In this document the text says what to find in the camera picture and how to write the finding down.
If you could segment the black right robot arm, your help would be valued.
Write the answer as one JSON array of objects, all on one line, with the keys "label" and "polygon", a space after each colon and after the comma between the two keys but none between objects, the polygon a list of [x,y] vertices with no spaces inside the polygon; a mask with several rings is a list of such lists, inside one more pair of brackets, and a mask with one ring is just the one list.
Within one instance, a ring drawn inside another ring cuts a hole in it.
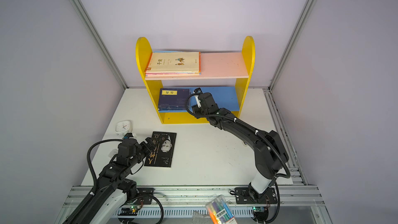
[{"label": "black right robot arm", "polygon": [[195,98],[197,103],[192,107],[186,106],[190,115],[206,119],[210,125],[233,134],[253,150],[257,169],[256,176],[249,184],[253,193],[263,194],[276,185],[278,178],[291,177],[287,167],[289,155],[276,131],[266,132],[249,125],[228,109],[219,108],[212,94],[203,93],[200,88],[188,96],[186,105],[191,98]]}]

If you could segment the beige book orange border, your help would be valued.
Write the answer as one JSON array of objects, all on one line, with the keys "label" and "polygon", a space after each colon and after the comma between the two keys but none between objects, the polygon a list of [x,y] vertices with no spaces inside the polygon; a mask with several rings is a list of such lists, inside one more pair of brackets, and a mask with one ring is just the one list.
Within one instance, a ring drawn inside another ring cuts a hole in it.
[{"label": "beige book orange border", "polygon": [[147,73],[198,73],[201,70],[200,52],[156,52],[151,55]]}]

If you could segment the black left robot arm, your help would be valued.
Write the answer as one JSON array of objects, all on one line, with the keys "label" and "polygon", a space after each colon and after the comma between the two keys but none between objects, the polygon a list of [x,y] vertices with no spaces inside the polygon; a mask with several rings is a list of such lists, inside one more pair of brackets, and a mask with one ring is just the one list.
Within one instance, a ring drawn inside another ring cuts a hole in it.
[{"label": "black left robot arm", "polygon": [[[107,142],[119,142],[118,153],[96,176],[92,161],[91,151],[99,144]],[[116,211],[126,204],[134,204],[137,201],[150,199],[155,201],[161,210],[160,224],[164,218],[164,208],[160,201],[153,196],[153,188],[145,188],[140,191],[137,183],[127,179],[131,175],[131,169],[155,149],[151,138],[143,142],[138,141],[131,133],[126,134],[122,140],[103,140],[92,145],[87,152],[87,161],[90,173],[93,177],[93,186],[77,208],[64,221],[65,224],[105,224]]]}]

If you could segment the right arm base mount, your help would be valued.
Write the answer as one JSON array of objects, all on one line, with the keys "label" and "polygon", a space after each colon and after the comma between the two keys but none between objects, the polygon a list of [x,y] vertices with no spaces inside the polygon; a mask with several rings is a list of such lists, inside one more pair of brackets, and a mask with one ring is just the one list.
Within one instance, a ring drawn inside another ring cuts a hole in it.
[{"label": "right arm base mount", "polygon": [[278,198],[274,188],[267,188],[263,193],[255,191],[251,185],[236,187],[230,190],[230,195],[235,197],[237,204],[277,204]]}]

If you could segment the dark blue book hidden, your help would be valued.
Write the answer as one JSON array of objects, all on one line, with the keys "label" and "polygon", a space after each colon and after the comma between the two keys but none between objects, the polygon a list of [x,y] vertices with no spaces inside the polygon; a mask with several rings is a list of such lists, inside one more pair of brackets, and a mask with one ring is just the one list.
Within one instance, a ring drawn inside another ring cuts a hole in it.
[{"label": "dark blue book hidden", "polygon": [[162,88],[160,89],[158,108],[185,108],[189,95],[190,89],[188,88]]}]

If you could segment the dark blue book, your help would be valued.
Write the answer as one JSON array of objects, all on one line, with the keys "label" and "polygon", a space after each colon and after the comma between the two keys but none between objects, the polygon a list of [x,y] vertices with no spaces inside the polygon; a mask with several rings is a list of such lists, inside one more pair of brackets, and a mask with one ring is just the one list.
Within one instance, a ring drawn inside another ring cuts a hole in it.
[{"label": "dark blue book", "polygon": [[186,109],[182,106],[173,106],[173,107],[158,107],[158,111],[160,113],[181,113],[186,112]]}]

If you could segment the pink cartoon cover book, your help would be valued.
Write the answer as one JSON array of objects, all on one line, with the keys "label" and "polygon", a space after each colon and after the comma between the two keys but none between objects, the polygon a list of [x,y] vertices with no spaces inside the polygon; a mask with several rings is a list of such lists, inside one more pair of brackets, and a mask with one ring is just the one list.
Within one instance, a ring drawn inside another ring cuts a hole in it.
[{"label": "pink cartoon cover book", "polygon": [[145,76],[150,77],[189,77],[200,76],[201,73],[147,73]]}]

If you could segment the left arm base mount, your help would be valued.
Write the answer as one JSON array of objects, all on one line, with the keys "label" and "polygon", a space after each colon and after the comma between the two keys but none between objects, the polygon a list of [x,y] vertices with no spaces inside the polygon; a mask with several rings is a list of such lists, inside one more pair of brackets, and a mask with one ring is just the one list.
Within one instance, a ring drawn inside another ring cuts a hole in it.
[{"label": "left arm base mount", "polygon": [[152,203],[149,196],[153,196],[153,188],[138,188],[136,181],[131,179],[114,180],[110,182],[113,190],[106,202],[103,204],[103,212],[113,215],[117,209],[126,204],[135,204],[143,207],[144,204]]}]

